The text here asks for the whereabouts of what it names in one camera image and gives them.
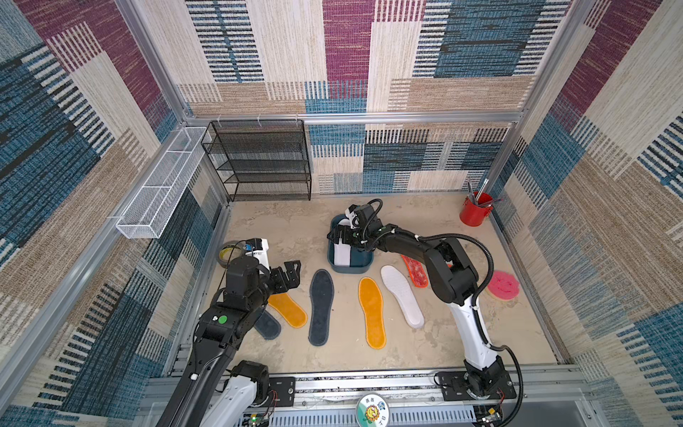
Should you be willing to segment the large white mesh insole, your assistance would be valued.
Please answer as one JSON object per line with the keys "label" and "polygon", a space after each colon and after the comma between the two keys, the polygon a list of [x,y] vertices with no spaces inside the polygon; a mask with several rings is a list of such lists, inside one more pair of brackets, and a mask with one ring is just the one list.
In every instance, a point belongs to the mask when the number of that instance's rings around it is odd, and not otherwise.
{"label": "large white mesh insole", "polygon": [[334,264],[341,267],[350,267],[351,245],[350,227],[338,226],[334,232]]}

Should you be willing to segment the orange fleece insole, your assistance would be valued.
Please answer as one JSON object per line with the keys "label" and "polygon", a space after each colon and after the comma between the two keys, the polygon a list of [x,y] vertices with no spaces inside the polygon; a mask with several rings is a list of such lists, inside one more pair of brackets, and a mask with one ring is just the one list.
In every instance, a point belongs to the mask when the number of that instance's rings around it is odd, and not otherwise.
{"label": "orange fleece insole", "polygon": [[307,323],[307,313],[287,293],[272,295],[269,298],[269,306],[292,328],[302,328]]}
{"label": "orange fleece insole", "polygon": [[372,349],[380,350],[387,343],[383,321],[383,297],[373,279],[360,280],[359,302],[365,319],[366,342]]}

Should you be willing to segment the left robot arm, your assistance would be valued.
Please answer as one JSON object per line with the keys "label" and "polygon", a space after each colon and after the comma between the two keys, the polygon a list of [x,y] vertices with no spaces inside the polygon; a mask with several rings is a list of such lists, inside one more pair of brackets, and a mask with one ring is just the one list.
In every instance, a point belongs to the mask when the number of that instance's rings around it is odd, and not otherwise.
{"label": "left robot arm", "polygon": [[268,268],[252,256],[231,261],[195,328],[188,364],[158,421],[159,426],[199,426],[217,384],[272,295],[298,288],[302,263]]}

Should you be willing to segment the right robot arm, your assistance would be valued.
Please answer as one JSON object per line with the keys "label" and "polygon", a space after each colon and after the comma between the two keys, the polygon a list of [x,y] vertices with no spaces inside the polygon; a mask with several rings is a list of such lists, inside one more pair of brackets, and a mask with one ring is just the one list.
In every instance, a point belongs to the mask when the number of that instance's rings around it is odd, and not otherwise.
{"label": "right robot arm", "polygon": [[348,225],[332,227],[327,239],[365,252],[380,250],[405,255],[424,265],[433,293],[448,305],[464,345],[467,391],[476,400],[496,397],[506,388],[509,398],[521,400],[524,384],[517,360],[507,345],[492,343],[478,298],[494,275],[494,260],[481,242],[459,233],[421,236],[378,217],[380,199],[350,206]]}

